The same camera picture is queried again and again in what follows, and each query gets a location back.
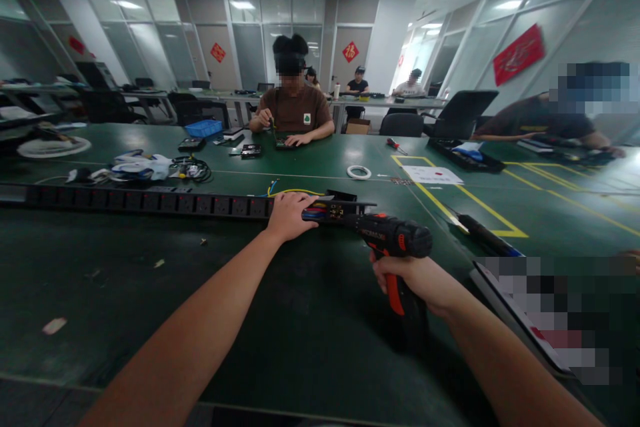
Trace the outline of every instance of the hand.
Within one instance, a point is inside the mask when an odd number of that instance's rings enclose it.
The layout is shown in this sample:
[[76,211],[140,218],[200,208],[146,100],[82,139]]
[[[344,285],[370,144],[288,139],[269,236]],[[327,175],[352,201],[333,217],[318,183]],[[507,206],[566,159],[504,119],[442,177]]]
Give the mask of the hand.
[[429,310],[439,317],[445,316],[463,296],[470,295],[460,282],[428,257],[383,257],[376,260],[372,251],[369,260],[373,262],[373,272],[385,294],[385,274],[401,276],[409,288],[427,303]]
[[302,211],[316,200],[318,200],[317,196],[310,197],[306,193],[278,193],[275,196],[273,212],[265,232],[284,244],[307,230],[317,228],[317,222],[302,220]]
[[625,158],[627,156],[627,152],[622,150],[620,147],[605,147],[603,151],[608,151],[613,158]]
[[307,145],[311,141],[311,136],[308,133],[304,135],[289,135],[285,140],[285,145],[295,145],[299,147],[300,145]]
[[271,125],[269,123],[269,120],[272,118],[273,118],[273,115],[271,115],[271,110],[269,109],[261,110],[258,113],[258,120],[260,120],[260,123],[262,123],[263,127],[269,127]]

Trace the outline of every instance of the white tape roll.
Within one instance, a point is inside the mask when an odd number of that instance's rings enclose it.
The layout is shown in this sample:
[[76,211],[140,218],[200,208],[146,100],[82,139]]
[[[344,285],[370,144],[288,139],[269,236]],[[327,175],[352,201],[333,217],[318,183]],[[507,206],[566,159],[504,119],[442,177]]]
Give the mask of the white tape roll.
[[[354,170],[362,170],[363,172],[365,172],[365,175],[358,175],[357,173],[353,173]],[[358,180],[366,180],[371,177],[371,170],[363,167],[362,165],[352,165],[347,169],[347,175]]]

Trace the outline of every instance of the green workbench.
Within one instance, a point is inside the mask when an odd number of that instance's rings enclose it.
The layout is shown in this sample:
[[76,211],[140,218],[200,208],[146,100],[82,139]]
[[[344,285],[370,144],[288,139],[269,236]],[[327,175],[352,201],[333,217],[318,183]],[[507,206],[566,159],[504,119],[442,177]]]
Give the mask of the green workbench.
[[[103,124],[73,135],[93,147],[60,159],[5,158],[0,181],[31,183],[77,167],[98,169],[137,148],[182,155],[177,145],[186,133]],[[403,157],[372,135],[334,135],[296,151],[275,151],[268,134],[245,135],[240,144],[260,143],[260,158],[229,156],[236,143],[208,143],[195,155],[211,166],[213,181],[189,186],[261,195],[279,178],[278,191],[355,193],[377,203],[377,211],[429,227],[433,259],[475,293],[471,258],[483,252],[451,224],[443,204],[501,232],[527,256],[610,256],[638,246],[636,152],[604,168],[567,169],[514,145],[490,145],[486,152],[513,163],[508,173],[488,174],[464,172],[425,139],[397,138],[409,154]],[[395,185],[391,177],[407,177],[401,163],[448,167],[465,185]],[[368,167],[371,179],[350,179],[350,165]],[[169,314],[265,227],[19,207],[1,208],[0,222],[0,376],[82,388],[104,388]],[[368,255],[360,238],[335,227],[283,246],[201,401],[380,425],[495,424],[442,322],[431,317],[426,358],[401,351],[399,324]],[[159,260],[165,263],[154,268]],[[68,324],[44,336],[42,327],[57,317]],[[565,385],[579,395],[577,382]]]

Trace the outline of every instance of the black drill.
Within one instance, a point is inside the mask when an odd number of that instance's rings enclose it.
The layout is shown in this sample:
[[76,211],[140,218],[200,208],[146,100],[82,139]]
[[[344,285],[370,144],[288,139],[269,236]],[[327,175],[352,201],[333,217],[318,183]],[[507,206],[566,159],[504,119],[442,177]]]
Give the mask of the black drill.
[[[405,222],[384,213],[347,215],[345,225],[354,229],[373,249],[376,258],[424,258],[431,253],[433,241],[428,228]],[[402,277],[387,274],[387,293],[393,311],[401,318],[407,347],[421,352],[427,344],[429,321],[425,302],[414,294]]]

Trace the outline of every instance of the white t-shirt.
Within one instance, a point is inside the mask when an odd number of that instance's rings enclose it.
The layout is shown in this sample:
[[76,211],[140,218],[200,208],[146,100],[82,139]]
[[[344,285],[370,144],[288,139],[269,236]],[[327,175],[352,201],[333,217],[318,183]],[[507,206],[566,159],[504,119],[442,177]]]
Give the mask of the white t-shirt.
[[401,90],[404,93],[424,93],[425,92],[423,88],[420,86],[420,84],[417,82],[414,83],[413,85],[409,85],[409,82],[403,82],[400,85],[398,85],[395,89]]

